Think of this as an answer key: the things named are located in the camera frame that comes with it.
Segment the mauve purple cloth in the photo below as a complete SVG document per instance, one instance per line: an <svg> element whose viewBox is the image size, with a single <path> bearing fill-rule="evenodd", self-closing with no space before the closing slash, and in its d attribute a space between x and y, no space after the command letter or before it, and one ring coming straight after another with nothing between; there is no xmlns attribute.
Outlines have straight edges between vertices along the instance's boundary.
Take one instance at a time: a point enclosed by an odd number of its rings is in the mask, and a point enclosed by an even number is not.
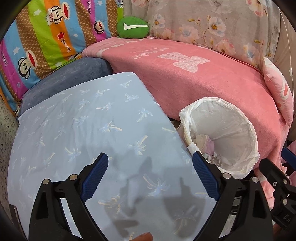
<svg viewBox="0 0 296 241"><path fill-rule="evenodd" d="M215 143L210 138L208 139L206 153L209 156L215 156L216 155L216 152L215 152Z"/></svg>

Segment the white lined trash bin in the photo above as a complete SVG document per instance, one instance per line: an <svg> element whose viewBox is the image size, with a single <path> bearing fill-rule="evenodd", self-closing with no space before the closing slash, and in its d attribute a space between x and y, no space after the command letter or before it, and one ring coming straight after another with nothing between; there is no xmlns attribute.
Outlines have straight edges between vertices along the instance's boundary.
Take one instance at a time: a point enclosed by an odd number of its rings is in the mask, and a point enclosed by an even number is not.
<svg viewBox="0 0 296 241"><path fill-rule="evenodd" d="M193 138L208 135L215 143L215 156L202 153L208 163L231 174L245 178L259 161L255 128L235 105L218 97L203 97L183 108L178 132L189 152L200 151Z"/></svg>

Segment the blue-grey plush cushion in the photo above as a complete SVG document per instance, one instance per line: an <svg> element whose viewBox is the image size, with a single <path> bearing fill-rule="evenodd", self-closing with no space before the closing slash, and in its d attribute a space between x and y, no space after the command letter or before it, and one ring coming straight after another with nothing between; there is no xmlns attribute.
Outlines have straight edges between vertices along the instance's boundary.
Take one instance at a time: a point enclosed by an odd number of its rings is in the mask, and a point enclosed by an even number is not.
<svg viewBox="0 0 296 241"><path fill-rule="evenodd" d="M19 115L63 90L112 73L111 65L104 59L83 57L75 60L54 71L29 89L23 95Z"/></svg>

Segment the small pink printed pillow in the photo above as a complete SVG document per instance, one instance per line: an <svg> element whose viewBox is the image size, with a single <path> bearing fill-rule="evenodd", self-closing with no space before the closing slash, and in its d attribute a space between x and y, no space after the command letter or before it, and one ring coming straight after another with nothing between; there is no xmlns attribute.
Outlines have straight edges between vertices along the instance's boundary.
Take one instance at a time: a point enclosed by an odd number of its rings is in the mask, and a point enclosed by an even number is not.
<svg viewBox="0 0 296 241"><path fill-rule="evenodd" d="M263 76L277 108L285 122L291 127L293 122L293 97L281 71L267 58L263 59Z"/></svg>

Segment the cream tulle mesh fabric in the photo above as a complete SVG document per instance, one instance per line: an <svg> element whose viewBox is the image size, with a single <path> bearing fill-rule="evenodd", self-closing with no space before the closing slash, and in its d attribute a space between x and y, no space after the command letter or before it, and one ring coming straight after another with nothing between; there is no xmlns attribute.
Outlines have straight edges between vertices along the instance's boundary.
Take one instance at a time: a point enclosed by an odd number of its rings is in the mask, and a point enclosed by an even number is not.
<svg viewBox="0 0 296 241"><path fill-rule="evenodd" d="M196 144L199 150L204 154L208 150L208 147L210 144L210 138L208 135L200 134L193 138L193 142Z"/></svg>

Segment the colourful monkey-print pillow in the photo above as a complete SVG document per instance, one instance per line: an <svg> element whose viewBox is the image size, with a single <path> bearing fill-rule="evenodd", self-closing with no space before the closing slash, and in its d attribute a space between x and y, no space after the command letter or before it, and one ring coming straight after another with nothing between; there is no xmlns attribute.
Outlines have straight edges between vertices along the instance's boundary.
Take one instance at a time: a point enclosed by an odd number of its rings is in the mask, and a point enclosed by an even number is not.
<svg viewBox="0 0 296 241"><path fill-rule="evenodd" d="M123 1L30 1L1 41L1 96L13 115L34 85L116 36L122 16Z"/></svg>

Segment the green plush toy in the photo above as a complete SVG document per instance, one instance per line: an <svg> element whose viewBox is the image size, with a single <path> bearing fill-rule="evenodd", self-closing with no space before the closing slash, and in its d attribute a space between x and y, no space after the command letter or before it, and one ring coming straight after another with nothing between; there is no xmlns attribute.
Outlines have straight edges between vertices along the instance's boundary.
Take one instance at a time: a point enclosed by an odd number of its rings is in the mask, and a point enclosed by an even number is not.
<svg viewBox="0 0 296 241"><path fill-rule="evenodd" d="M120 38L142 39L149 35L149 25L135 16L126 16L118 22L117 33Z"/></svg>

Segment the speckled mattress edge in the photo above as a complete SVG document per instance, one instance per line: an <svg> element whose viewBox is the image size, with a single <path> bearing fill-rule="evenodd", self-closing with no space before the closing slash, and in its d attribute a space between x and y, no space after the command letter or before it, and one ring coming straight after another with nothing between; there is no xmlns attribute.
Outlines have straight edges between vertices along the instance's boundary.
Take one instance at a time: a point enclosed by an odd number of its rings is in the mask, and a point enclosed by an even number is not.
<svg viewBox="0 0 296 241"><path fill-rule="evenodd" d="M5 211L9 211L8 202L8 167L11 155L13 141L18 129L18 121L13 117L13 114L8 110L1 98L1 124L0 124L0 154L1 154L1 204Z"/></svg>

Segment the grey floral quilt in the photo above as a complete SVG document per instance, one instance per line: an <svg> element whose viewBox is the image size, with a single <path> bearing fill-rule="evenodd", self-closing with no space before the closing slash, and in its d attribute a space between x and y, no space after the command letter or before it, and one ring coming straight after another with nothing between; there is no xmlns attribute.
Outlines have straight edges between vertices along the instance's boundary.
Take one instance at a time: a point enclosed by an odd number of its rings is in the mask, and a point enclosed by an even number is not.
<svg viewBox="0 0 296 241"><path fill-rule="evenodd" d="M123 15L149 24L152 37L207 47L262 68L273 59L280 10L272 1L122 1Z"/></svg>

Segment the pink blanket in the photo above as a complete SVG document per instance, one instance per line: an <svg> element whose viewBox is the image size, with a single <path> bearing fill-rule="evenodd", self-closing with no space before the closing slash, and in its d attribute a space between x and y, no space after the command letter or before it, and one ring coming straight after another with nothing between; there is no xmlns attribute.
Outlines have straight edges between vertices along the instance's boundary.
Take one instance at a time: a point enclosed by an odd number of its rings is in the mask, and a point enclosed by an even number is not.
<svg viewBox="0 0 296 241"><path fill-rule="evenodd" d="M86 47L82 56L107 60L115 73L135 73L175 120L203 97L234 104L255 128L260 157L287 170L280 153L289 127L254 67L205 47L157 38L112 37Z"/></svg>

